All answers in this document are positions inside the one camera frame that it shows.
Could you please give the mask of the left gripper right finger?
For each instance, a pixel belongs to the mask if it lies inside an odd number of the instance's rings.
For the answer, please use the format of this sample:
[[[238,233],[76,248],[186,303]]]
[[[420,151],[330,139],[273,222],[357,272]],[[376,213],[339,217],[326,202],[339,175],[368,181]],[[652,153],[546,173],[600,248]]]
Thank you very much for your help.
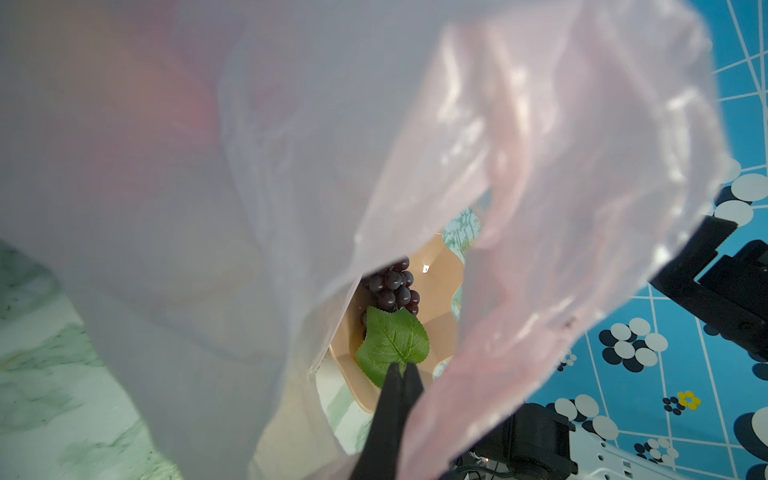
[[[408,363],[402,375],[400,412],[409,414],[424,392],[417,366]]]

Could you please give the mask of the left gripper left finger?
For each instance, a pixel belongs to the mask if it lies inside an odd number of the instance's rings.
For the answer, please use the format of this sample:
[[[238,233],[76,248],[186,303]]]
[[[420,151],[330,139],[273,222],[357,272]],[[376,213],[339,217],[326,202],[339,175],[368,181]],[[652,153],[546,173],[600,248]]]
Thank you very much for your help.
[[[387,370],[366,443],[350,480],[393,480],[396,477],[403,408],[403,377],[398,363]]]

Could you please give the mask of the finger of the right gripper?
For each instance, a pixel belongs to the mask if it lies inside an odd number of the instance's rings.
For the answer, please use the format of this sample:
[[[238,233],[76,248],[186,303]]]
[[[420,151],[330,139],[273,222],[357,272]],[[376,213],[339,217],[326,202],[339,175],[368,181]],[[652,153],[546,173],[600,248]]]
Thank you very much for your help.
[[[651,285],[747,352],[767,358],[767,243],[753,240],[718,255],[733,221],[706,217]]]

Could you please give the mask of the green lime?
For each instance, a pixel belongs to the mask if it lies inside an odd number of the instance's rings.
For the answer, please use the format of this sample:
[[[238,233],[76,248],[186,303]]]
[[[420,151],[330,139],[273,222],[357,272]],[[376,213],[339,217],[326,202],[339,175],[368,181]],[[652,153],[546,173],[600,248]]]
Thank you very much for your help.
[[[366,319],[366,334],[355,359],[376,387],[383,386],[391,364],[397,364],[403,373],[408,364],[420,364],[429,355],[428,334],[408,310],[386,312],[368,307]]]

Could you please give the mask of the dark grape bunch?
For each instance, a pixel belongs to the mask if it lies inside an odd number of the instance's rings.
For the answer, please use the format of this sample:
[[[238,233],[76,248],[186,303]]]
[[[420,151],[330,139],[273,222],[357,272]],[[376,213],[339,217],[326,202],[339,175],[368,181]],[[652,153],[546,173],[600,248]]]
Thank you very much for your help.
[[[421,297],[413,289],[415,277],[409,267],[410,259],[403,257],[361,280],[360,286],[373,299],[373,307],[389,313],[405,309],[418,315]]]

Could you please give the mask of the pink plastic bag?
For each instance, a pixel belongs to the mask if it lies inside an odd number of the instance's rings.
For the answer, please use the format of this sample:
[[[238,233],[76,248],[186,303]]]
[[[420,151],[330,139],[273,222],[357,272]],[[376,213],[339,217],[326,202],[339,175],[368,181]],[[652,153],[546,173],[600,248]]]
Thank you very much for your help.
[[[354,285],[483,197],[430,479],[687,242],[729,164],[686,1],[5,1],[1,236],[188,479],[339,477]]]

